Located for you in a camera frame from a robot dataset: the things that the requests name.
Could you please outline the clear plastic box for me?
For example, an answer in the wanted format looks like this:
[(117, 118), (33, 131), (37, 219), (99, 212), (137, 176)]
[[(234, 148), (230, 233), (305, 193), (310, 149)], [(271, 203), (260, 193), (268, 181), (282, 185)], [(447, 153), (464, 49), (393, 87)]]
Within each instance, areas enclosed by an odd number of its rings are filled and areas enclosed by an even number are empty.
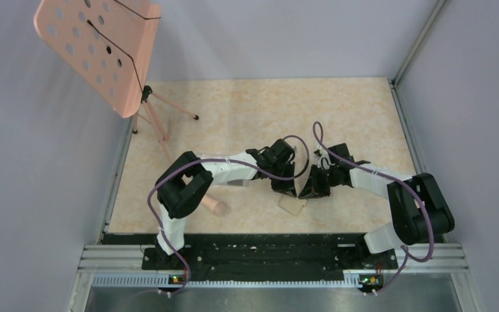
[(238, 153), (236, 155), (213, 155), (205, 153), (197, 153), (196, 155), (200, 159), (222, 160), (202, 163), (204, 169), (212, 173), (212, 186), (227, 185), (246, 187), (249, 184), (249, 180), (251, 180), (257, 172), (251, 167), (235, 162), (236, 160), (255, 165), (255, 159), (246, 152)]

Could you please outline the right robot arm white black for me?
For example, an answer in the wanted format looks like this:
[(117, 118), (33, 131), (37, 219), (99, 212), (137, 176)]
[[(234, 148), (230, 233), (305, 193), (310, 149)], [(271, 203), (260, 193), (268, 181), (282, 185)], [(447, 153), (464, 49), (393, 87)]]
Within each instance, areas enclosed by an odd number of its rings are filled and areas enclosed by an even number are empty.
[(321, 153), (299, 197), (323, 198), (337, 186), (366, 190), (389, 202), (392, 220), (358, 238), (355, 260), (364, 268), (372, 268), (387, 250), (429, 242), (455, 227), (433, 175), (400, 175), (365, 160), (356, 161), (345, 143)]

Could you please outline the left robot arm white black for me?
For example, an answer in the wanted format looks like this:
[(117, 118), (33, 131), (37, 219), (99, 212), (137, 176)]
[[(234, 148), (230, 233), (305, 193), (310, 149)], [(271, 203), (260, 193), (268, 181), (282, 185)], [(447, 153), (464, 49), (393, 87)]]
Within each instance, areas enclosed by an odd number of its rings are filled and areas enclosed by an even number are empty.
[(158, 261), (170, 269), (180, 265), (187, 217), (198, 208), (211, 186), (268, 178), (274, 192), (295, 197), (295, 154), (282, 138), (271, 146), (231, 156), (198, 157), (192, 151), (181, 154), (153, 189), (160, 204)]

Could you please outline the pink wooden cylinder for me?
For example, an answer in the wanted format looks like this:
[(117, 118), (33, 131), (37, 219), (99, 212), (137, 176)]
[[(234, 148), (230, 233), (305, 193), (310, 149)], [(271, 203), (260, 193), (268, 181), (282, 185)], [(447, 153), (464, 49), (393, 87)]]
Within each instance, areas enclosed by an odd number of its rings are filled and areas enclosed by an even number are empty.
[(209, 195), (204, 195), (201, 204), (214, 216), (225, 216), (230, 211), (224, 202)]

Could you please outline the pink perforated music stand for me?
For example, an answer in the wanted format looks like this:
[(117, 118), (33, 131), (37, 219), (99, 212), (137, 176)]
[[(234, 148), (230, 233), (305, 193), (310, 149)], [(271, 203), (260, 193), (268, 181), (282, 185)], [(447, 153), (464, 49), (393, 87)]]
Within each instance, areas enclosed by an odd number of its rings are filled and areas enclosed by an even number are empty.
[(162, 8), (152, 1), (41, 1), (33, 18), (39, 37), (59, 54), (122, 118), (150, 123), (168, 163), (171, 130), (151, 99), (199, 116), (155, 93), (146, 78)]

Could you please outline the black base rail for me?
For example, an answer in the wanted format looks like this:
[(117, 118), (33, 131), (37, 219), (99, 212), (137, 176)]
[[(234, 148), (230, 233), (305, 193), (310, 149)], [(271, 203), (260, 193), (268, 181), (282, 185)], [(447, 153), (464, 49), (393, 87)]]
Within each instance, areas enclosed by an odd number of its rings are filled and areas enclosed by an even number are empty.
[(384, 273), (402, 261), (396, 250), (365, 256), (356, 247), (362, 233), (194, 234), (166, 255), (146, 248), (144, 270), (178, 270), (190, 281), (342, 281), (349, 270)]

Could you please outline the aluminium frame rail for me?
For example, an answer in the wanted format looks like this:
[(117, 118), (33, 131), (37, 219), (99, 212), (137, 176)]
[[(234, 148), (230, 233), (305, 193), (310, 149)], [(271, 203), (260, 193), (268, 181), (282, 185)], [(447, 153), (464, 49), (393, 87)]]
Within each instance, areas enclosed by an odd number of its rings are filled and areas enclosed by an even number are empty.
[(154, 245), (104, 244), (85, 246), (68, 309), (86, 307), (92, 286), (119, 287), (318, 287), (371, 288), (374, 276), (450, 276), (463, 311), (479, 311), (469, 282), (464, 251), (456, 243), (436, 244), (427, 261), (428, 245), (388, 250), (362, 260), (355, 246), (307, 238), (249, 237), (242, 244), (228, 238), (186, 246), (179, 255), (162, 255)]

